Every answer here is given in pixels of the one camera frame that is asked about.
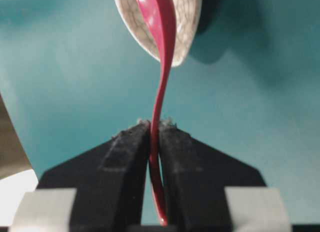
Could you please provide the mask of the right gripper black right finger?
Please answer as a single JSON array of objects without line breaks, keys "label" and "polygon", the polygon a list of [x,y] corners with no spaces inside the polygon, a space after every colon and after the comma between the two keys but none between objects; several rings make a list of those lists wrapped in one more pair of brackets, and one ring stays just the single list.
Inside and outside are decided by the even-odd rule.
[{"label": "right gripper black right finger", "polygon": [[159,153],[168,223],[180,232],[230,232],[224,188],[266,185],[256,168],[171,123],[159,125]]}]

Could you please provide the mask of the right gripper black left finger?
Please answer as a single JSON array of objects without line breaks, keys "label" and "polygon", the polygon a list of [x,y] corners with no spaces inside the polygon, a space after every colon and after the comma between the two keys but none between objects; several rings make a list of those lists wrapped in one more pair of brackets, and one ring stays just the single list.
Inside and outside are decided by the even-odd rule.
[{"label": "right gripper black left finger", "polygon": [[150,123],[141,121],[48,169],[37,188],[76,189],[72,232],[124,232],[141,222],[149,154]]}]

